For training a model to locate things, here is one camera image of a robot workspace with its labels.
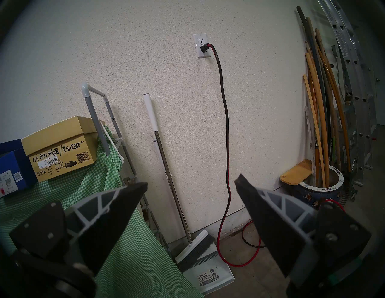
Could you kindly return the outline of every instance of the ceramic pot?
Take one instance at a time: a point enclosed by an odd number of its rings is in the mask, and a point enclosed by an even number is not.
[[[320,200],[332,199],[339,201],[342,196],[342,186],[344,178],[342,173],[335,167],[329,165],[329,185],[330,187],[314,187],[309,185],[311,175],[298,185],[292,187],[291,195],[306,204],[318,209]]]

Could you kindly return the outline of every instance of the electrical outlet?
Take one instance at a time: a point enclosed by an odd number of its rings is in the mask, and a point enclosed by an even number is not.
[[[193,34],[192,36],[194,37],[195,48],[196,48],[196,53],[198,54],[198,58],[211,57],[209,50],[207,50],[204,53],[201,51],[201,46],[208,43],[206,33]]]

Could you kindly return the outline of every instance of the sticker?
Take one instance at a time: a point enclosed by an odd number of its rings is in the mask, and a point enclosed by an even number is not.
[[[0,198],[17,190],[18,188],[12,176],[11,170],[0,174]]]
[[[15,173],[13,176],[15,177],[15,181],[16,182],[19,182],[20,180],[23,180],[23,177],[20,174],[20,172]]]
[[[37,165],[39,166],[39,169],[44,169],[48,166],[52,166],[55,163],[57,163],[59,159],[57,158],[56,154],[51,155],[50,157],[47,157],[44,160],[38,161]]]
[[[51,166],[57,163],[59,159],[57,158],[56,154],[51,155],[50,157],[47,157],[44,162],[45,166]]]
[[[219,279],[219,276],[215,272],[214,268],[211,268],[209,271],[198,275],[198,282],[200,286],[205,286],[206,284],[211,283],[217,279]]]
[[[44,169],[46,167],[44,160],[38,161],[37,165],[39,166],[39,169]]]

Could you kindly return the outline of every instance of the green checkered fabric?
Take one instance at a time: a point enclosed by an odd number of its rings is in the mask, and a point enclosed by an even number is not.
[[[99,142],[93,165],[1,198],[0,239],[5,250],[15,250],[8,233],[45,204],[60,201],[66,209],[93,193],[120,187],[122,162],[111,144],[110,148],[107,157]],[[95,281],[97,297],[203,297],[180,273],[137,210]]]

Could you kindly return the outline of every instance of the barcode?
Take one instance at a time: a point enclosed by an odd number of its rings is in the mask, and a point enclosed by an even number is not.
[[[57,162],[57,157],[55,157],[52,160],[47,161],[47,165],[50,165],[51,163]]]
[[[87,151],[77,154],[76,157],[79,163],[82,163],[91,159]]]
[[[13,175],[16,180],[21,180],[22,176],[20,175],[20,172],[17,172],[16,174]]]

